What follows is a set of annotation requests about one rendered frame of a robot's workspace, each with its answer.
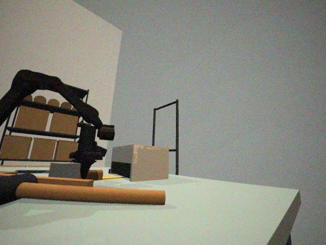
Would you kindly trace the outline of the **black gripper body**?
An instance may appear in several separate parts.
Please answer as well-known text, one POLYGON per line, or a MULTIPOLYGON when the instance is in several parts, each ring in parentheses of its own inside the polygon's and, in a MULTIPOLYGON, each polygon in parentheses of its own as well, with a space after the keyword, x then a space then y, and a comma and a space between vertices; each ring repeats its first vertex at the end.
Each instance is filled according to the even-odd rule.
POLYGON ((70 153, 69 158, 84 161, 95 161, 103 159, 101 152, 93 152, 94 144, 97 143, 95 139, 80 137, 77 143, 79 143, 78 151, 70 153))

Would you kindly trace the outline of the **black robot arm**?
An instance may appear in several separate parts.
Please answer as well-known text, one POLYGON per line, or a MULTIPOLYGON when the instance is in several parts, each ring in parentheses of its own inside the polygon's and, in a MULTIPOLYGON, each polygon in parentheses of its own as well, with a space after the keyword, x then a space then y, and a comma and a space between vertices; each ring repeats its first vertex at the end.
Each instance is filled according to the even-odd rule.
POLYGON ((23 98, 33 94, 36 90, 55 89, 63 96, 83 117, 83 121, 77 123, 81 127, 80 137, 97 137, 99 140, 113 141, 115 137, 115 126, 104 125, 98 117, 98 111, 91 105, 83 102, 56 76, 48 76, 31 70, 20 70, 15 75, 10 90, 0 100, 0 126, 10 116, 23 98), (94 126, 91 126, 93 124, 94 126))

